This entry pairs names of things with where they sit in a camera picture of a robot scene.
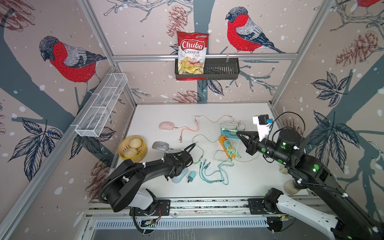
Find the teal charger plug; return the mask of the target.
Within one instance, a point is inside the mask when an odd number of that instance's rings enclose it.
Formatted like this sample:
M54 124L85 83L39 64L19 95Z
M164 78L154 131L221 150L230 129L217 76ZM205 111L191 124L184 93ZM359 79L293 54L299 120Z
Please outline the teal charger plug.
M192 171L188 176L188 183L191 183L196 177L196 172Z
M223 142L223 146L228 153L233 150L232 144L228 140Z

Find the orange power strip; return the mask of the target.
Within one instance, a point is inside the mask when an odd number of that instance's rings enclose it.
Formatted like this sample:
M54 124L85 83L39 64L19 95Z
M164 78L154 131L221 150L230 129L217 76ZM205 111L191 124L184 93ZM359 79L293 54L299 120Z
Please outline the orange power strip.
M226 153L228 158L234 159L237 157L237 152L232 146L232 143L227 139L226 136L219 137L219 143L221 144L223 151Z

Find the light blue computer mouse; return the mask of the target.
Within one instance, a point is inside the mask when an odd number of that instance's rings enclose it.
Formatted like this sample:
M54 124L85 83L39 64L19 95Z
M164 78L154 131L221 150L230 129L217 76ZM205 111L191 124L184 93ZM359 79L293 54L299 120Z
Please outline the light blue computer mouse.
M178 176L172 178L172 182L174 184L180 183L182 179L187 175L188 172L189 172L188 168L183 169Z

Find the silver grey computer mouse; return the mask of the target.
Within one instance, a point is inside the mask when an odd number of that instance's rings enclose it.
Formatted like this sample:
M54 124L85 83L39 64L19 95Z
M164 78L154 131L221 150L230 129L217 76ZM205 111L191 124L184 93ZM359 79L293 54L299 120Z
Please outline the silver grey computer mouse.
M168 143L161 142L161 141L156 141L156 142L153 143L152 148L154 150L159 150L159 151L166 152L166 151L169 150L170 147L169 147Z

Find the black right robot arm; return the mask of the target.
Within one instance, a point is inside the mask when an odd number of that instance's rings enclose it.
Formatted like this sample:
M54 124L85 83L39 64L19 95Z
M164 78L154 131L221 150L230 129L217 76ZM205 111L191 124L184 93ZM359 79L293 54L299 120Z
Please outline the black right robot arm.
M330 170L317 158L305 153L304 137L292 127L277 130L278 139L270 136L275 121L268 115L253 117L256 132L238 131L237 137L249 155L261 153L284 166L293 177L296 190L309 189L333 211L325 214L291 197L288 191L269 189L262 200L269 214L290 215L317 229L331 240L382 240L384 224L370 217L338 184Z

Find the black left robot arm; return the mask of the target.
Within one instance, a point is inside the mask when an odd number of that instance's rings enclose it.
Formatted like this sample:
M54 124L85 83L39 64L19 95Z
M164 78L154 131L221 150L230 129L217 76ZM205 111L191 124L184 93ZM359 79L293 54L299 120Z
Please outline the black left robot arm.
M101 184L99 202L109 204L115 213L129 207L140 209L146 215L154 214L161 209L158 199L149 189L141 191L142 184L161 176L167 181L180 176L193 164L190 152L195 146L193 143L182 151L164 153L161 159L151 162L125 160Z

